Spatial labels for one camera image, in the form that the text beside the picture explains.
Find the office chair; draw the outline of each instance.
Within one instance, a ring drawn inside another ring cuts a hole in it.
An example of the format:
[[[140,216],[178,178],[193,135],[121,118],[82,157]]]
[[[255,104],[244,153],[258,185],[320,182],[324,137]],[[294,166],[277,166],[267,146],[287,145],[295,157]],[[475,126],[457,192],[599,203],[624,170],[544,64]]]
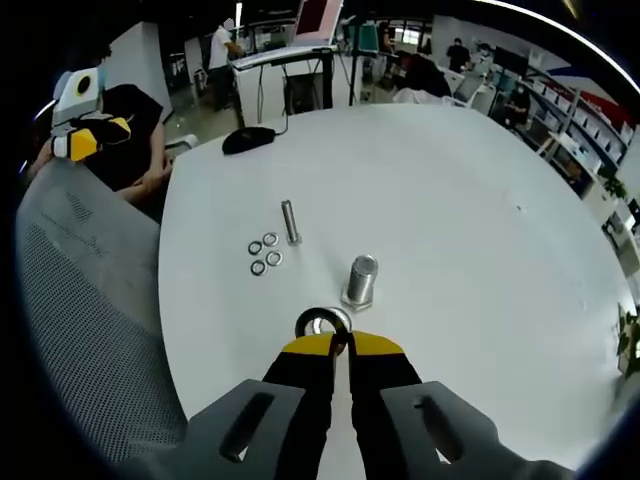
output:
[[[79,430],[113,462],[173,446],[186,429],[160,330],[159,234],[84,165],[61,158],[17,212],[34,347]]]

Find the metal washer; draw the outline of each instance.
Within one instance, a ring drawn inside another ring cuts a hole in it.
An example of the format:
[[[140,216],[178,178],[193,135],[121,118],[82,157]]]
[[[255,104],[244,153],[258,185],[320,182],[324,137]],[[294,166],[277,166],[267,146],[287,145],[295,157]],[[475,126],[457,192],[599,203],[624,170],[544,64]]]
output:
[[[272,250],[271,252],[267,253],[265,260],[267,261],[267,265],[271,267],[277,267],[282,263],[283,258],[284,256],[278,250]]]
[[[256,277],[261,277],[267,273],[267,264],[262,260],[256,260],[251,264],[251,273]]]
[[[280,237],[275,232],[265,233],[262,237],[262,243],[265,247],[275,247],[280,241]]]
[[[249,246],[247,247],[247,250],[251,255],[258,255],[262,251],[262,242],[259,242],[258,240],[254,240],[249,244]]]

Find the computer monitor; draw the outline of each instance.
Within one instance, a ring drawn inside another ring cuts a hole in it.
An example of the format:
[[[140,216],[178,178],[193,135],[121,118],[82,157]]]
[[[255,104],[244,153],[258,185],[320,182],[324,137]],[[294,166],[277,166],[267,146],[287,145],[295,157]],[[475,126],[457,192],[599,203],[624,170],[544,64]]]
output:
[[[347,29],[352,47],[353,39],[355,39],[356,36],[355,29],[356,27],[353,25],[350,25]],[[376,53],[380,51],[380,45],[378,44],[378,27],[373,24],[366,24],[360,27],[359,50]]]
[[[330,45],[341,8],[342,0],[302,0],[291,45]]]

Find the computer mouse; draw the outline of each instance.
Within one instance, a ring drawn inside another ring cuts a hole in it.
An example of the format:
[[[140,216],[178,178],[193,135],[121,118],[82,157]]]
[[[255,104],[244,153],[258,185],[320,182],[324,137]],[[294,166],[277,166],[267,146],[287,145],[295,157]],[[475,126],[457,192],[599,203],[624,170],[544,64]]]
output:
[[[222,152],[225,155],[246,152],[267,143],[273,142],[276,131],[264,127],[246,127],[231,133],[222,142]]]

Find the round table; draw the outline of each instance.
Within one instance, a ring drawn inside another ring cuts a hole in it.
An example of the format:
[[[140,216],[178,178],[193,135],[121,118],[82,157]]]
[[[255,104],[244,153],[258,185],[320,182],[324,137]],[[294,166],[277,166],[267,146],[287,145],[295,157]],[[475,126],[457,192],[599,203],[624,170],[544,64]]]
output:
[[[370,254],[374,302],[354,329],[399,343],[422,381],[528,459],[575,468],[604,435],[629,287],[587,208],[517,138],[473,110],[377,105],[292,117],[239,155],[222,141],[177,159],[160,238],[162,330],[188,418],[261,379],[298,315],[339,306],[351,262]],[[284,261],[253,276],[247,247],[267,232]],[[346,362],[320,479],[364,478]]]

